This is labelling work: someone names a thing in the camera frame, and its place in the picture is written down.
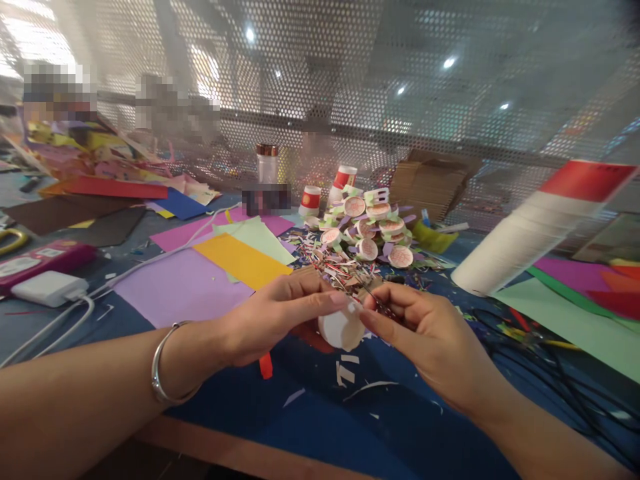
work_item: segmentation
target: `hand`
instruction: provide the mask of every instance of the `hand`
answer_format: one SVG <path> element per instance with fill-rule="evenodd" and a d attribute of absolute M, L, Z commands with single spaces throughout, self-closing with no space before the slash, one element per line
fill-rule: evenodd
<path fill-rule="evenodd" d="M 452 408 L 472 417 L 499 413 L 513 388 L 494 366 L 466 320 L 444 297 L 385 283 L 372 292 L 404 326 L 374 312 L 368 296 L 360 320 L 416 366 Z"/>
<path fill-rule="evenodd" d="M 227 356 L 242 367 L 260 359 L 288 332 L 324 353 L 333 351 L 317 333 L 315 320 L 347 306 L 347 296 L 315 271 L 282 276 L 216 322 L 222 323 Z"/>

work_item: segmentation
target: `light green paper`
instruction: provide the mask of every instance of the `light green paper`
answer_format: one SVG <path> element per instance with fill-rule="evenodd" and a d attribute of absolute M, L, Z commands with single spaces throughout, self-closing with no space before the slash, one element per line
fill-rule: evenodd
<path fill-rule="evenodd" d="M 493 296 L 640 383 L 640 335 L 582 310 L 535 278 Z"/>
<path fill-rule="evenodd" d="M 270 256 L 283 265 L 288 265 L 295 260 L 293 255 L 282 246 L 280 240 L 262 223 L 260 217 L 253 217 L 249 220 L 228 223 L 226 225 L 214 225 L 213 232 L 216 236 L 222 233 L 228 233 L 237 240 Z M 229 273 L 227 273 L 227 278 L 231 283 L 239 282 L 238 279 Z"/>
<path fill-rule="evenodd" d="M 545 272 L 543 272 L 542 270 L 536 267 L 530 267 L 527 269 L 527 271 L 530 274 L 532 274 L 534 277 L 536 277 L 538 280 L 540 280 L 542 283 L 544 283 L 548 288 L 556 292 L 558 295 L 562 295 L 564 298 L 576 304 L 578 307 L 582 308 L 583 310 L 615 320 L 623 327 L 628 328 L 629 330 L 635 333 L 640 333 L 640 322 L 635 320 L 626 320 L 624 318 L 620 318 L 614 312 L 607 310 L 606 308 L 602 308 L 593 300 L 585 297 L 584 295 L 581 295 L 580 293 L 576 292 L 576 290 L 569 288 L 564 283 L 560 282 L 559 280 L 556 280 L 552 276 L 546 274 Z"/>

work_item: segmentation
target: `silver bangle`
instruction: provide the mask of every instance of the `silver bangle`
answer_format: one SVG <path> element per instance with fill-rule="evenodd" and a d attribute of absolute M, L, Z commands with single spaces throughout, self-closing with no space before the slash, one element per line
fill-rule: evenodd
<path fill-rule="evenodd" d="M 162 389 L 162 385 L 160 384 L 160 374 L 158 370 L 160 366 L 160 354 L 162 354 L 162 349 L 164 348 L 167 340 L 169 340 L 169 337 L 171 336 L 171 334 L 186 323 L 190 323 L 190 322 L 184 321 L 184 322 L 173 324 L 171 330 L 169 330 L 165 338 L 163 338 L 162 342 L 160 342 L 160 345 L 158 345 L 158 348 L 156 348 L 155 355 L 153 356 L 153 363 L 151 364 L 151 388 L 153 388 L 153 392 L 155 394 L 156 399 L 160 403 L 166 403 L 173 407 L 182 405 L 184 402 L 190 400 L 198 392 L 198 390 L 200 390 L 200 387 L 202 386 L 202 385 L 198 385 L 191 392 L 186 394 L 186 396 L 180 399 L 172 399 L 165 393 L 165 391 Z"/>

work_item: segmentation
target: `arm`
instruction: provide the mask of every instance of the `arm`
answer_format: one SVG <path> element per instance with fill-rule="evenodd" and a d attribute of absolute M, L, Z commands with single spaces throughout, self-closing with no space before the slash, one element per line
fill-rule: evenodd
<path fill-rule="evenodd" d="M 522 478 L 634 478 L 606 452 L 513 388 L 446 298 L 394 283 L 373 294 L 404 318 L 404 326 L 374 312 L 371 296 L 362 322 L 407 356 L 452 408 L 482 429 Z"/>
<path fill-rule="evenodd" d="M 161 355 L 163 388 L 180 398 L 228 365 L 259 359 L 294 327 L 346 302 L 315 275 L 279 279 L 220 319 L 178 328 Z M 85 345 L 0 370 L 3 478 L 76 478 L 160 414 L 166 405 L 153 394 L 151 361 L 167 332 Z"/>

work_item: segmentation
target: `perforated metal panel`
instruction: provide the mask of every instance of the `perforated metal panel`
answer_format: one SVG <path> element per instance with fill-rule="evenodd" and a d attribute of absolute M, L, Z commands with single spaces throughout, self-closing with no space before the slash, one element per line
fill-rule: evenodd
<path fill-rule="evenodd" d="M 0 0 L 0 75 L 91 64 L 98 108 L 132 131 L 143 74 L 192 99 L 176 169 L 238 188 L 253 146 L 281 146 L 294 193 L 339 163 L 389 183 L 411 147 L 484 159 L 450 222 L 490 230 L 569 158 L 640 161 L 639 12 L 632 0 Z M 639 181 L 616 209 L 638 208 Z M 606 211 L 565 244 L 573 250 Z"/>

